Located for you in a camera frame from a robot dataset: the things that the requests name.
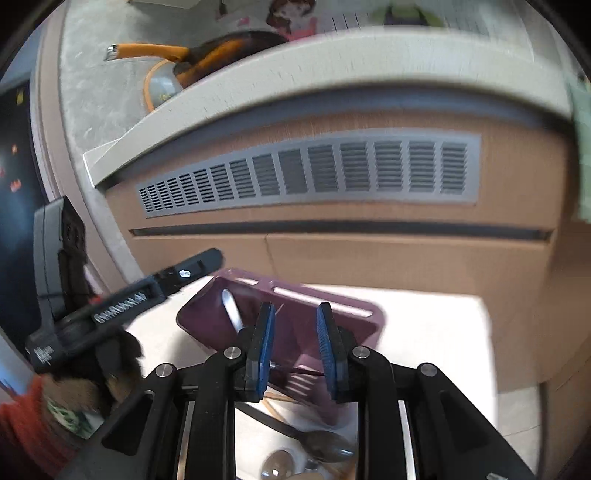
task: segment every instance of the silver spoon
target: silver spoon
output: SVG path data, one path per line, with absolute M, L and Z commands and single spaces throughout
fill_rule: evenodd
M 335 432 L 328 430 L 312 430 L 302 432 L 301 430 L 283 423 L 266 413 L 246 403 L 236 403 L 235 407 L 250 418 L 261 422 L 276 432 L 291 437 L 301 443 L 302 448 L 314 460 L 323 463 L 339 463 L 350 459 L 355 454 L 354 447 L 349 441 Z
M 262 464 L 261 480 L 285 480 L 296 471 L 296 463 L 289 452 L 277 450 Z

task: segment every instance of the gray countertop edge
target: gray countertop edge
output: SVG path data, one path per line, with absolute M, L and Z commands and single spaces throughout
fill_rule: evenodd
M 383 52 L 392 52 L 384 56 Z M 237 62 L 184 90 L 100 155 L 86 155 L 97 185 L 181 134 L 246 108 L 359 85 L 431 82 L 507 96 L 570 118 L 563 72 L 515 46 L 450 30 L 381 27 L 313 37 Z

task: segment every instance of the dark wall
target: dark wall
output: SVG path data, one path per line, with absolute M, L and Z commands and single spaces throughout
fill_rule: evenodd
M 33 218 L 45 203 L 31 143 L 25 82 L 0 96 L 0 328 L 21 352 L 40 323 Z

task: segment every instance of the orange fabric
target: orange fabric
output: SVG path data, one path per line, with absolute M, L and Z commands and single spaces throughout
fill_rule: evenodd
M 55 478 L 76 452 L 51 431 L 44 420 L 44 408 L 43 383 L 41 377 L 35 377 L 26 395 L 15 397 L 12 403 L 0 405 L 0 438 L 2 442 L 10 444 L 0 445 L 0 449 L 12 453 L 12 470 L 16 469 L 22 474 L 30 472 L 30 466 L 20 464 L 32 460 L 46 475 Z M 10 466 L 0 465 L 0 471 L 8 474 L 6 478 L 21 479 L 17 472 L 10 474 Z

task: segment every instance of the cabinet door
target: cabinet door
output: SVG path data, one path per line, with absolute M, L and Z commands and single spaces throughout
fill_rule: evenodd
M 498 388 L 537 383 L 532 342 L 536 330 L 531 319 L 550 256 L 549 243 L 289 234 L 267 235 L 267 243 L 277 275 L 287 281 L 481 297 L 491 317 Z

